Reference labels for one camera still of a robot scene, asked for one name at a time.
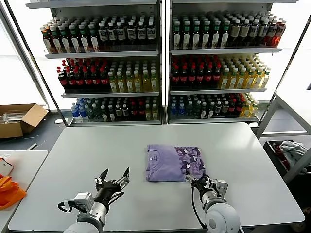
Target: shelf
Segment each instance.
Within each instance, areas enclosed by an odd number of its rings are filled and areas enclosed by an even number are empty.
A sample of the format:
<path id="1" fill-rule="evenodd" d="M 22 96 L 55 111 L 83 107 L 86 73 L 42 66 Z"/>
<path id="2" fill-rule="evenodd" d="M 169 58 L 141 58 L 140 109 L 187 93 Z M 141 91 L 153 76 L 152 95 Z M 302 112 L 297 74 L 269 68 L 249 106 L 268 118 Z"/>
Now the shelf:
<path id="1" fill-rule="evenodd" d="M 257 117 L 252 118 L 209 118 L 209 119 L 171 119 L 170 124 L 199 124 L 199 123 L 230 123 L 230 122 L 259 122 Z"/>
<path id="2" fill-rule="evenodd" d="M 299 0 L 173 0 L 174 4 L 183 3 L 296 3 Z"/>
<path id="3" fill-rule="evenodd" d="M 63 98 L 104 98 L 104 97 L 140 97 L 140 96 L 159 96 L 159 92 L 143 92 L 143 93 L 103 93 L 103 94 L 66 94 Z"/>
<path id="4" fill-rule="evenodd" d="M 149 51 L 123 51 L 123 52 L 81 52 L 81 53 L 57 53 L 46 54 L 48 59 L 55 58 L 88 58 L 88 57 L 145 57 L 158 56 L 158 50 Z"/>
<path id="5" fill-rule="evenodd" d="M 207 50 L 172 50 L 172 55 L 264 53 L 264 52 L 280 52 L 280 51 L 282 51 L 281 48 L 236 48 L 236 49 L 207 49 Z"/>
<path id="6" fill-rule="evenodd" d="M 204 95 L 204 94 L 264 92 L 264 91 L 266 91 L 266 89 L 224 89 L 224 90 L 170 91 L 170 94 L 172 96 L 176 96 L 176 95 Z"/>
<path id="7" fill-rule="evenodd" d="M 156 0 L 37 0 L 27 3 L 29 9 L 65 8 L 86 6 L 117 6 L 117 5 L 149 5 L 156 4 Z"/>
<path id="8" fill-rule="evenodd" d="M 116 126 L 116 125 L 159 125 L 159 120 L 142 120 L 142 121 L 115 121 L 115 122 L 86 122 L 76 123 L 73 122 L 70 126 Z"/>

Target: cardboard box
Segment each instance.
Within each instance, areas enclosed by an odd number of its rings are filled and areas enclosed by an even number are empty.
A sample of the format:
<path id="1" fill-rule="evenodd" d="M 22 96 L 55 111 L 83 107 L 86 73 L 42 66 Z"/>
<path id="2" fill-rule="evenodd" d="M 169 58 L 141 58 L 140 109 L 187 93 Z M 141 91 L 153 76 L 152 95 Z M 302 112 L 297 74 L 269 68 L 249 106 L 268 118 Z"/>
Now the cardboard box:
<path id="1" fill-rule="evenodd" d="M 0 115 L 17 111 L 27 111 L 27 113 L 20 122 L 0 124 L 0 138 L 22 137 L 24 133 L 31 132 L 48 113 L 35 103 L 0 105 Z"/>

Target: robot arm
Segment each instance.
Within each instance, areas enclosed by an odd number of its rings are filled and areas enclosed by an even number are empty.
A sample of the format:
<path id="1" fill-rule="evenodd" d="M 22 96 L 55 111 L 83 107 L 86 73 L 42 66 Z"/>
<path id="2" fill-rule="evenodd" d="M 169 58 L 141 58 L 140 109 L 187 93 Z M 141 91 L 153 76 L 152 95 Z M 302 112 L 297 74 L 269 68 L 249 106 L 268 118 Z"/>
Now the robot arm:
<path id="1" fill-rule="evenodd" d="M 191 183 L 192 189 L 197 188 L 200 192 L 207 231 L 209 233 L 237 233 L 240 229 L 239 215 L 232 206 L 226 204 L 224 199 L 228 183 L 211 179 L 206 174 L 200 179 L 187 174 L 186 180 Z"/>
<path id="2" fill-rule="evenodd" d="M 108 169 L 95 178 L 97 195 L 94 199 L 91 193 L 78 193 L 74 199 L 58 204 L 64 212 L 71 212 L 73 208 L 80 211 L 77 222 L 64 233 L 103 233 L 109 206 L 124 194 L 121 190 L 130 182 L 129 168 L 118 180 L 105 181 L 107 173 Z"/>

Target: folded shirt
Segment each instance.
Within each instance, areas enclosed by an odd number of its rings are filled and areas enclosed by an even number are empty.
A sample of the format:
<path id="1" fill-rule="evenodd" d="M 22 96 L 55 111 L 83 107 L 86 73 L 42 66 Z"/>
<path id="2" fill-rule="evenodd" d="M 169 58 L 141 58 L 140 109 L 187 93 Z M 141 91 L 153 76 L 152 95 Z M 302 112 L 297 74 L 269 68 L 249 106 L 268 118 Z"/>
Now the folded shirt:
<path id="1" fill-rule="evenodd" d="M 196 178 L 206 172 L 198 147 L 148 145 L 146 180 L 184 182 L 186 170 Z"/>

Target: orange cloth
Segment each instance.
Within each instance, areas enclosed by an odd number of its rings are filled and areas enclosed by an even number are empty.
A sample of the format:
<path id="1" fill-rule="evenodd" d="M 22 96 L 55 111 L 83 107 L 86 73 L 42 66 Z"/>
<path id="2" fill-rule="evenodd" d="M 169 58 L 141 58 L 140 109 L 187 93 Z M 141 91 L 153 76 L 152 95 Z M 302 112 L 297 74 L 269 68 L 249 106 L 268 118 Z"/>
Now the orange cloth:
<path id="1" fill-rule="evenodd" d="M 26 196 L 17 182 L 12 181 L 10 176 L 0 175 L 0 210 L 3 210 Z"/>

